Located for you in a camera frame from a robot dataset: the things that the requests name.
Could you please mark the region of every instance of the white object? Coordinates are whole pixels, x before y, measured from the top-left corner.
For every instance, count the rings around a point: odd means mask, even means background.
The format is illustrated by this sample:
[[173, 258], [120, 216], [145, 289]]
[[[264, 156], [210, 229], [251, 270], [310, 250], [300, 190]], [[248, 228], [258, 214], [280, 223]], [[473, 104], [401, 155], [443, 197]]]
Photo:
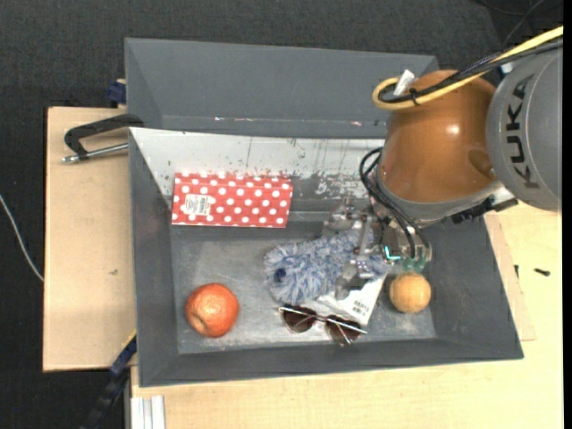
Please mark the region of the white object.
[[131, 398], [131, 429], [166, 429], [164, 396]]
[[401, 74], [400, 80], [397, 81], [395, 89], [393, 90], [393, 94], [396, 96], [402, 96], [405, 93], [405, 91], [409, 88], [414, 79], [415, 75], [413, 74], [413, 72], [405, 70]]
[[339, 315], [357, 321], [366, 327], [374, 312], [375, 304], [382, 290], [385, 276], [366, 283], [361, 290], [352, 290], [343, 300], [337, 300], [334, 293], [324, 294], [307, 302], [304, 307], [314, 309], [319, 315]]

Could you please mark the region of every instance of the dark gray floor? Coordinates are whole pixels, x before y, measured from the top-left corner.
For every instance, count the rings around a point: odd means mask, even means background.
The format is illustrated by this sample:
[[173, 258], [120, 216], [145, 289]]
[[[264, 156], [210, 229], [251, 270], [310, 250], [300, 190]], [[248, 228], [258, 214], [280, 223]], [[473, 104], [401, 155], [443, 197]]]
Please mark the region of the dark gray floor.
[[[461, 68], [488, 55], [539, 0], [0, 0], [0, 193], [44, 262], [44, 109], [109, 106], [125, 37], [436, 55]], [[509, 43], [563, 21], [536, 7]], [[0, 211], [0, 427], [78, 427], [105, 372], [41, 373], [43, 287]], [[104, 427], [121, 427], [117, 408]]]

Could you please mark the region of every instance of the blue fabric toy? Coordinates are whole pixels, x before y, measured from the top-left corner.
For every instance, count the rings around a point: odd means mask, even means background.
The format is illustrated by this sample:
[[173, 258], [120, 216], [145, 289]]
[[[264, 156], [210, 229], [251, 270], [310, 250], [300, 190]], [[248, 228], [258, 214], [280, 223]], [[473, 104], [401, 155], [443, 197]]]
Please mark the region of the blue fabric toy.
[[[300, 305], [334, 290], [344, 265], [354, 256], [359, 230], [340, 232], [302, 243], [280, 245], [264, 257], [265, 281], [272, 296], [283, 304]], [[369, 264], [379, 276], [391, 269], [380, 256]]]

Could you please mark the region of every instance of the white label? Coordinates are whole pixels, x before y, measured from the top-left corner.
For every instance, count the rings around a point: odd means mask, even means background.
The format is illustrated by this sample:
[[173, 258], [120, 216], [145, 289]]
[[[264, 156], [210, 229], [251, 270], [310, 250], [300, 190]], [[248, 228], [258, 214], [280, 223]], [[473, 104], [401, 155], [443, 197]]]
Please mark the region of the white label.
[[187, 215], [208, 216], [210, 215], [213, 201], [214, 199], [210, 196], [187, 194], [185, 196], [185, 206], [182, 206], [181, 210]]
[[385, 276], [375, 278], [367, 282], [361, 290], [351, 290], [344, 300], [337, 300], [332, 292], [306, 303], [304, 307], [313, 308], [318, 314], [346, 316], [366, 327], [384, 280]]

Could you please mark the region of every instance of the small orange fruit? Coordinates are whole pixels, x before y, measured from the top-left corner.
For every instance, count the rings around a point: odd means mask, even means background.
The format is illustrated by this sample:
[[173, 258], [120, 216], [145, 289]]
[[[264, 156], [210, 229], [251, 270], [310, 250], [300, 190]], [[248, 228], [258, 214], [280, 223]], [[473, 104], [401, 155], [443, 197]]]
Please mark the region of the small orange fruit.
[[205, 337], [222, 337], [236, 323], [240, 304], [223, 284], [211, 282], [192, 291], [185, 304], [190, 326]]
[[431, 286], [422, 274], [405, 272], [390, 285], [391, 303], [403, 313], [418, 313], [429, 305]]

